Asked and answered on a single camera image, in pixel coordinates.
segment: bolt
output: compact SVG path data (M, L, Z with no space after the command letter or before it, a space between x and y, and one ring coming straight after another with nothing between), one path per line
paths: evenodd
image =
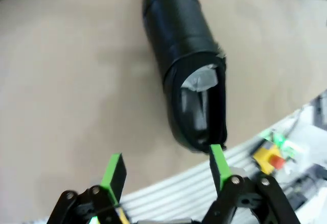
M234 184L239 184L240 183L240 179L238 179L237 177L232 177L231 178L231 182L233 182Z
M74 197L74 194L72 192L67 193L67 199L70 200Z
M95 194L98 194L98 193L100 192L100 189L99 189L98 187L94 187L94 188L92 189L92 192L93 192L94 195L95 195Z
M261 179L261 183L264 185L264 186L269 186L269 181L266 179L266 178L262 178Z

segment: white surface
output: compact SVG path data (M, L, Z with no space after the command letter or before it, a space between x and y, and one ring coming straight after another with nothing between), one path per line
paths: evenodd
M48 215L112 153L127 192L207 159L171 135L141 1L0 1L0 222ZM227 146L326 89L326 1L200 1L227 54Z

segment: screw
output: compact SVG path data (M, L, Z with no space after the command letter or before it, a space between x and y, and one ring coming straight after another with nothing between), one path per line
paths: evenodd
M231 182L233 182L234 184L239 184L240 183L240 179L238 179L237 177L232 177L231 178Z
M74 197L74 194L72 192L67 193L67 199L70 200Z
M261 183L264 185L264 186L269 186L269 181L266 179L266 178L262 178L261 179Z
M100 189L99 189L98 187L94 187L94 188L92 189L92 192L93 192L94 195L95 195L95 194L98 194L98 193L100 192Z

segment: green pad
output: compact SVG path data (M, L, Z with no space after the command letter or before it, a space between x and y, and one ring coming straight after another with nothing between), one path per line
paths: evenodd
M223 188L225 181L232 175L220 145L211 145L209 151L210 169L217 193Z
M121 199L126 174L122 154L112 155L100 185L108 189L109 197L115 206L119 204Z

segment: brown cardboard surface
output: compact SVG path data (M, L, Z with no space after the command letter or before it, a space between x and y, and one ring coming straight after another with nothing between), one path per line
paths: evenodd
M141 1L0 1L1 223L49 215L112 153L125 193L207 159L171 135ZM326 1L200 1L228 58L228 147L326 89Z

